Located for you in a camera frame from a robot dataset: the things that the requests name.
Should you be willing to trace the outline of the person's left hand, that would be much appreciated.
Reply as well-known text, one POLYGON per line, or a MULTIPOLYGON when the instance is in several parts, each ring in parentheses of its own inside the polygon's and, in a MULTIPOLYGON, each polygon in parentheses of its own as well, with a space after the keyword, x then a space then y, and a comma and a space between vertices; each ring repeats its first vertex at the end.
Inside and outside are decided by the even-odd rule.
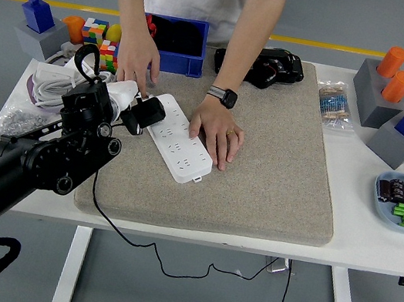
POLYGON ((214 165, 224 171, 244 143, 243 129, 237 125, 231 111, 216 97, 206 95, 191 117, 189 137, 195 138, 201 130, 214 165))

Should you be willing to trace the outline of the person's right hand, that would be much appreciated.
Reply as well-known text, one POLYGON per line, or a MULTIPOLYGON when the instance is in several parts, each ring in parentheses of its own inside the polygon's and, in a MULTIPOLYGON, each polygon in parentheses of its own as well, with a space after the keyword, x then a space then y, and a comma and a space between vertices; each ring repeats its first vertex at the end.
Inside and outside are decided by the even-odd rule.
POLYGON ((139 29, 123 31, 117 58, 118 81, 135 81, 142 98, 147 98, 147 77, 157 83, 160 74, 160 53, 149 33, 139 29))

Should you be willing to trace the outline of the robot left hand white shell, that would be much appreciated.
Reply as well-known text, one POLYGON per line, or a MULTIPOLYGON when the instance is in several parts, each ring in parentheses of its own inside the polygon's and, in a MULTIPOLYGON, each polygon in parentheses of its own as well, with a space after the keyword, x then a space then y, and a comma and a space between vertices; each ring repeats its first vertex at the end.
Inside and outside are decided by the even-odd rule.
POLYGON ((141 93, 135 81, 119 81, 107 84, 107 90, 112 107, 111 123, 120 119, 131 135, 137 136, 143 133, 138 119, 133 114, 132 102, 141 99, 141 93))

